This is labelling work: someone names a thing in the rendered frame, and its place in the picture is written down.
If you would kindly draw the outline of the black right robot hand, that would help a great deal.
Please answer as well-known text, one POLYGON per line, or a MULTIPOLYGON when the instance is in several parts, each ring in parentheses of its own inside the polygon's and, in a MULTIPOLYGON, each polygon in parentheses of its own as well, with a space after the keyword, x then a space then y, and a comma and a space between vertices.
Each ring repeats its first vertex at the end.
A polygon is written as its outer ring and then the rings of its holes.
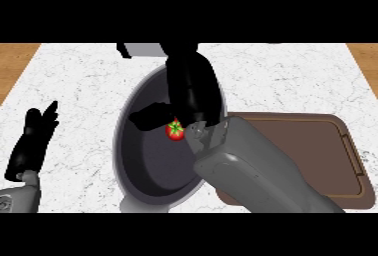
POLYGON ((149 131, 179 120, 182 127, 204 121, 220 123, 223 97, 214 69, 198 53, 196 43, 161 43, 167 55, 167 84, 170 103, 152 103, 128 116, 142 131, 149 131))

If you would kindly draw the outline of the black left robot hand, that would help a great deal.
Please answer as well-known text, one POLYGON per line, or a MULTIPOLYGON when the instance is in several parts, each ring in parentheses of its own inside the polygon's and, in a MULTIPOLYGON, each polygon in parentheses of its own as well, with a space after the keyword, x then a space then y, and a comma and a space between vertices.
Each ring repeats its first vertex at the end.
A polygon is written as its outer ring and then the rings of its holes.
POLYGON ((26 170, 40 172, 49 142, 57 121, 57 102, 53 101, 44 112, 31 108, 25 115, 24 132, 12 150, 4 179, 21 182, 21 174, 26 170))

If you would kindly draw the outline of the red tomato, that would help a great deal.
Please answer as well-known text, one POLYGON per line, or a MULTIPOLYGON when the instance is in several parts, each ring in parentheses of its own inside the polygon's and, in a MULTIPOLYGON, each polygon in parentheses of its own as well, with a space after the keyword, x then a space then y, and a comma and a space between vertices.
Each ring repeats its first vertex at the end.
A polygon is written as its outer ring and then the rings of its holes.
POLYGON ((180 141, 184 138, 184 128, 179 120, 165 125, 165 135, 173 141, 180 141))

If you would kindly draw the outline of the dark grey pot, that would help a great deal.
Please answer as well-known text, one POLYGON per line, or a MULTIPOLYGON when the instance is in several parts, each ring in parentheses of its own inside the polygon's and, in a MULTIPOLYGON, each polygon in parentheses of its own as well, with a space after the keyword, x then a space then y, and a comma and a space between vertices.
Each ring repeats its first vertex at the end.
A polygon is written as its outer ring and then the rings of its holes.
MULTIPOLYGON (((161 43, 120 43, 121 56, 162 57, 161 43)), ((195 154, 187 141, 173 141, 165 126, 142 131, 128 120, 152 103, 170 103, 165 64, 140 81, 124 105, 114 137, 114 168, 124 198, 124 213, 165 213, 204 184, 193 172, 195 154)))

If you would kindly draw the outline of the brown tray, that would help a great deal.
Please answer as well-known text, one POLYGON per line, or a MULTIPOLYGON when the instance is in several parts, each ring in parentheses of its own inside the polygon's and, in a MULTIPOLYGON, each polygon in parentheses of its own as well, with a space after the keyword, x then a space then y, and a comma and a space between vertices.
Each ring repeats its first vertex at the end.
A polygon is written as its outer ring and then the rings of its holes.
POLYGON ((344 209, 365 210, 375 192, 342 120, 331 114, 230 112, 294 160, 307 183, 344 209))

